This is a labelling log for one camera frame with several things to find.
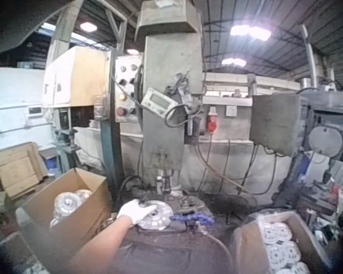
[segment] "fluorescent light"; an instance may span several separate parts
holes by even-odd
[[[237,25],[233,26],[230,31],[230,35],[247,35],[249,34],[250,26],[249,25]]]
[[[234,60],[234,64],[237,65],[237,66],[245,67],[246,60],[243,60],[243,59],[240,59],[240,58],[236,58]]]
[[[132,55],[137,55],[137,54],[139,54],[138,50],[134,50],[134,49],[128,49],[127,52],[128,52],[129,54],[132,54]]]
[[[251,27],[249,34],[253,38],[267,41],[271,35],[271,32],[269,30],[262,29],[261,27]]]
[[[228,59],[224,59],[222,60],[222,64],[223,65],[230,65],[234,63],[234,58],[228,58]]]
[[[85,22],[85,23],[81,24],[80,28],[87,31],[88,33],[91,33],[91,32],[96,31],[98,29],[98,27],[96,25],[89,23],[89,22]]]
[[[228,58],[228,59],[224,59],[221,62],[223,65],[236,65],[236,66],[240,66],[240,67],[245,67],[246,65],[246,60],[240,59],[240,58]]]
[[[271,32],[261,27],[250,27],[249,25],[236,25],[233,26],[230,31],[231,36],[248,34],[255,39],[267,41]]]

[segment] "control panel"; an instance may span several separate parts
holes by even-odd
[[[121,56],[115,61],[115,80],[119,85],[119,87],[115,85],[114,90],[116,122],[138,122],[136,107],[132,98],[135,96],[134,84],[141,64],[142,54]]]

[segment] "open cardboard box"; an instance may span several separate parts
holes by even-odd
[[[87,189],[92,195],[70,216],[50,230],[54,201],[63,192]],[[51,273],[63,270],[68,260],[93,236],[111,214],[106,178],[72,169],[36,193],[17,209],[20,231],[30,249]]]
[[[268,255],[258,226],[259,221],[286,223],[292,231],[292,239],[301,251],[301,261],[309,267],[312,274],[327,273],[330,266],[327,254],[310,232],[308,226],[293,211],[260,215],[258,220],[243,225],[234,231],[231,248],[235,261],[234,273],[271,274]]]

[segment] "red emergency stop button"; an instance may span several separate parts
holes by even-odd
[[[117,108],[117,115],[118,116],[125,116],[127,111],[123,107],[118,107]]]

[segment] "white glove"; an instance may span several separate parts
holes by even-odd
[[[139,200],[134,199],[126,204],[124,204],[118,215],[117,218],[120,216],[128,216],[132,219],[133,224],[138,224],[141,222],[148,214],[153,212],[156,209],[156,205],[151,205],[149,207],[140,207]]]

